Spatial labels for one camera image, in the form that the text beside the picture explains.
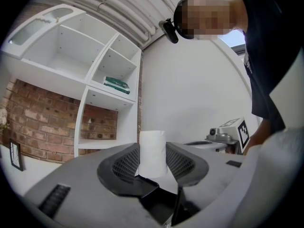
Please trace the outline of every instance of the black t-shirt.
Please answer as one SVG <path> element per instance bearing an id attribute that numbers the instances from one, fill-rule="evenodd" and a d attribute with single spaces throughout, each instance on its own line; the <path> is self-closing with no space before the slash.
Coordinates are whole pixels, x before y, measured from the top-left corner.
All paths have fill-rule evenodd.
<path id="1" fill-rule="evenodd" d="M 269 94 L 300 50 L 301 40 L 295 38 L 294 31 L 298 26 L 295 16 L 301 15 L 296 12 L 295 1 L 243 1 L 248 15 L 244 64 L 252 89 L 252 114 L 269 119 L 271 133 L 275 133 L 285 125 Z"/>

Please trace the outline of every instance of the picture frame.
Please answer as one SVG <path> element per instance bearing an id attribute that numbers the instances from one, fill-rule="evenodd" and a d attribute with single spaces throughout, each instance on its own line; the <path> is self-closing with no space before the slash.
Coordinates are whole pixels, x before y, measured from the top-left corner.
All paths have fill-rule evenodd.
<path id="1" fill-rule="evenodd" d="M 11 165 L 17 168 L 19 171 L 23 171 L 20 143 L 17 143 L 12 139 L 9 140 L 9 143 L 9 155 Z"/>

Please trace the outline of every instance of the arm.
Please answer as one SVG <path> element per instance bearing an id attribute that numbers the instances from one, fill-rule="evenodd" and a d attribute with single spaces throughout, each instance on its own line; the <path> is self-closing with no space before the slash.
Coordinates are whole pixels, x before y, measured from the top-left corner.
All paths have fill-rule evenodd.
<path id="1" fill-rule="evenodd" d="M 244 155 L 247 154 L 250 147 L 262 144 L 270 136 L 270 121 L 263 119 L 256 132 L 250 137 L 247 148 L 244 151 Z"/>

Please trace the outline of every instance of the brick wall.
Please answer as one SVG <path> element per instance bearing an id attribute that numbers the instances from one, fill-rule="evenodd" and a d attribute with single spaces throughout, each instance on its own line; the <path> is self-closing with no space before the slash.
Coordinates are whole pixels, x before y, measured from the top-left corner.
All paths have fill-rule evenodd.
<path id="1" fill-rule="evenodd" d="M 49 8 L 29 4 L 12 25 L 11 31 L 33 15 Z M 142 66 L 138 92 L 138 138 L 141 128 Z M 74 133 L 80 101 L 12 79 L 1 107 L 8 110 L 10 130 L 0 133 L 0 143 L 9 138 L 21 144 L 21 153 L 49 162 L 65 162 L 74 157 Z M 116 139 L 117 112 L 85 106 L 81 138 Z M 94 150 L 79 150 L 80 154 Z"/>

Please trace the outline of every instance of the gray device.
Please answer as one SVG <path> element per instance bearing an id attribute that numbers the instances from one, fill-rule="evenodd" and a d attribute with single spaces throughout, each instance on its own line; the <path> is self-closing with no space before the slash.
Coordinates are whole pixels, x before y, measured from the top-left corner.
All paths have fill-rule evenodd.
<path id="1" fill-rule="evenodd" d="M 61 165 L 24 199 L 40 219 L 69 228 L 156 228 L 168 226 L 170 216 L 179 228 L 255 227 L 289 189 L 302 165 L 303 143 L 304 128 L 276 133 L 247 156 L 168 142 L 177 196 L 135 177 L 140 147 L 121 145 Z"/>

